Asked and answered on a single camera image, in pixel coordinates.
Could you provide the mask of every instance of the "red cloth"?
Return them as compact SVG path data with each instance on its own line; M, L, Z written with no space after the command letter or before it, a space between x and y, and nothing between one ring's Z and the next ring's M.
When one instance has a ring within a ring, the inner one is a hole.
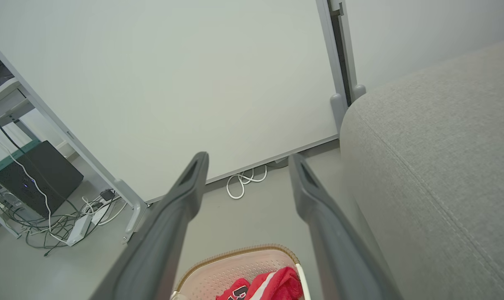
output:
M258 275L245 300L298 300L304 294L298 275L291 267Z
M243 300L248 294L249 287L250 283L246 279L237 279L222 295L215 297L215 300Z

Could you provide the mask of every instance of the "laundry basket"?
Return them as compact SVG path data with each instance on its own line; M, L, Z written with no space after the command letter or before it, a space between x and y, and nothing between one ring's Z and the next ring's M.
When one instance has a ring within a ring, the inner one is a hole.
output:
M300 277L303 299L311 300L298 258L286 247L275 244L245 247L199 262L179 281L171 300L215 300L239 278L251 283L260 274L287 266Z

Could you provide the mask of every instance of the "basket rim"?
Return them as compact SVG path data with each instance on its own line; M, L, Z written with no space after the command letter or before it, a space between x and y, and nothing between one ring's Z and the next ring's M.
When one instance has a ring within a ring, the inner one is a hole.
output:
M256 245L256 246L250 246L250 247L242 247L239 249L235 249L232 251L228 251L219 255L211 256L209 258L206 258L205 260L201 260L197 264L195 264L193 267L189 268L187 272L182 276L180 281L178 282L178 285L174 289L176 292L180 292L180 289L182 288L183 284L185 283L186 279L193 274L194 271L196 271L199 268L202 268L203 266L206 266L208 264L217 262L219 260L223 260L225 258L231 258L232 256L237 256L245 253L250 253L250 252L256 252L256 251L264 251L264 250L278 250L283 253L285 253L287 256L291 258L291 260L294 262L294 264L300 264L300 261L294 255L294 253L289 250L287 247L279 245L279 244L264 244L264 245Z

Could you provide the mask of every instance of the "whiteboard frame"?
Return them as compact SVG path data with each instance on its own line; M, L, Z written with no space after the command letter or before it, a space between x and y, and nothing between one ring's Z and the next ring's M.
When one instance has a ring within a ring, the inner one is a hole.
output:
M334 80L334 87L336 93L342 95L344 101L343 103L343 112L342 116L344 116L345 112L348 109L347 99L345 96L345 89L343 85L343 76L341 75L341 67L337 53L337 46L334 38L334 32L332 28L332 20L330 18L330 11L328 8L328 0L315 0L317 4L317 11L319 13L319 19L321 22L322 33L324 35L324 41L326 42L326 49L328 53L328 59L330 61L330 68L332 70L332 77ZM2 54L0 51L0 60L8 67L8 69L14 74L16 78L18 78L19 82L22 84L23 93L31 104L41 113L43 116L50 121L52 127L58 131L59 135L66 140L71 146L78 152L78 154L113 188L122 198L132 207L134 213L130 222L128 223L125 235L123 237L123 243L126 243L130 240L130 237L134 233L134 229L138 225L140 219L143 216L144 211L147 208L147 204L154 203L162 199L161 197L157 197L155 199L144 202L137 194L121 179L115 178L95 157L92 153L78 140L75 135L69 130L69 128L60 120L60 118L50 109L50 107L37 95L37 93L33 90L33 88L27 83L27 81L20 75L16 68L11 64L11 62ZM283 158L292 153L300 152L302 150L306 150L309 148L313 148L317 145L329 142L337 138L337 135L332 135L331 137L321 139L317 142L313 142L311 144L305 145L300 148L296 148L294 150L282 153L277 156L273 156L271 158L265 159L263 161L259 161L252 165L247 165L241 167L232 172L228 172L223 175L219 175L208 180L206 183L216 182L217 180L228 177L229 175L233 175L239 172L246 171L248 169L252 169L254 167L258 167L260 165L264 165L267 162L274 161L276 159Z

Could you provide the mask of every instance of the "gray fabric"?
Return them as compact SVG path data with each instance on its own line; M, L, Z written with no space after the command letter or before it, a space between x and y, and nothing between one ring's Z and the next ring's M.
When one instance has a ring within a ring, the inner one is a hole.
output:
M364 95L339 140L406 299L504 299L504 42Z

